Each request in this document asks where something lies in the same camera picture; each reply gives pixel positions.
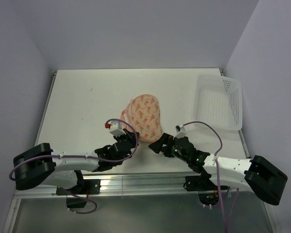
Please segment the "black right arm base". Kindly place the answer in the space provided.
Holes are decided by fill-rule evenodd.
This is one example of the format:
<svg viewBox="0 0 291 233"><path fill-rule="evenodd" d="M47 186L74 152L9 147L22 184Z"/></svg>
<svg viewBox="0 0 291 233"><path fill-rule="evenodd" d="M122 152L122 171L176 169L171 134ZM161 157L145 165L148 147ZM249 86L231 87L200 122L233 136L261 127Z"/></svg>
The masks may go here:
<svg viewBox="0 0 291 233"><path fill-rule="evenodd" d="M218 187L201 175L186 176L183 188L188 192L198 193L198 203L210 209L219 204Z"/></svg>

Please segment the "pink mesh laundry bag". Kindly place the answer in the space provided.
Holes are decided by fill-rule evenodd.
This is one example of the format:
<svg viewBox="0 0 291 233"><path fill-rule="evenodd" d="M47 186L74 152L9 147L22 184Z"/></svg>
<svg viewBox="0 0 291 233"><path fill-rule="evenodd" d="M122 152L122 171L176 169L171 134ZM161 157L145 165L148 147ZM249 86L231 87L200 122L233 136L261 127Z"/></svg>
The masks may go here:
<svg viewBox="0 0 291 233"><path fill-rule="evenodd" d="M158 99L150 94L140 95L130 101L122 111L120 119L139 133L139 140L153 143L162 136Z"/></svg>

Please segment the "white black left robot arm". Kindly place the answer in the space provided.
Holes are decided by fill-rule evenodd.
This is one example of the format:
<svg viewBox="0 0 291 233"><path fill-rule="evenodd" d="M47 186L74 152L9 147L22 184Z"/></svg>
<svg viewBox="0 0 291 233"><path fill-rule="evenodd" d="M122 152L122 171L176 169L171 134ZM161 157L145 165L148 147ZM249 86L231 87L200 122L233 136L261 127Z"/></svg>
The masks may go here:
<svg viewBox="0 0 291 233"><path fill-rule="evenodd" d="M9 178L15 181L19 191L44 184L79 194L85 188L83 171L111 170L129 159L139 145L139 133L127 129L114 139L116 142L112 145L75 155L55 151L50 143L41 143L13 159L14 168Z"/></svg>

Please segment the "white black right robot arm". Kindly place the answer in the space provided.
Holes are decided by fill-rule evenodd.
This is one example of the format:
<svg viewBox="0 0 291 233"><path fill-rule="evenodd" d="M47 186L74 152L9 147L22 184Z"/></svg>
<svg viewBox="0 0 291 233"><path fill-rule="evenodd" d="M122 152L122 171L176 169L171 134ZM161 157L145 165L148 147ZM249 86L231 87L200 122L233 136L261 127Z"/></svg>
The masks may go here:
<svg viewBox="0 0 291 233"><path fill-rule="evenodd" d="M288 181L285 173L262 156L256 155L252 159L215 158L211 153L197 150L186 136L177 139L164 133L148 147L156 154L177 157L195 172L195 175L185 178L187 191L238 188L277 206Z"/></svg>

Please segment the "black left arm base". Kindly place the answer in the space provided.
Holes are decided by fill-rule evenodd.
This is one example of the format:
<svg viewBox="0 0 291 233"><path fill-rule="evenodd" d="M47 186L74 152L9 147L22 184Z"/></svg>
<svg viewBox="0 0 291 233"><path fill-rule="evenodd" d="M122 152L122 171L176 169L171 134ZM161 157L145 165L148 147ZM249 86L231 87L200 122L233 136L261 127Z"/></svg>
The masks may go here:
<svg viewBox="0 0 291 233"><path fill-rule="evenodd" d="M75 214L90 214L97 209L97 203L89 199L90 195L97 195L100 193L100 179L84 180L83 186L80 188L73 188L65 190L61 187L56 188L57 196L66 196L66 206L68 211ZM90 203L93 205L93 210L80 211Z"/></svg>

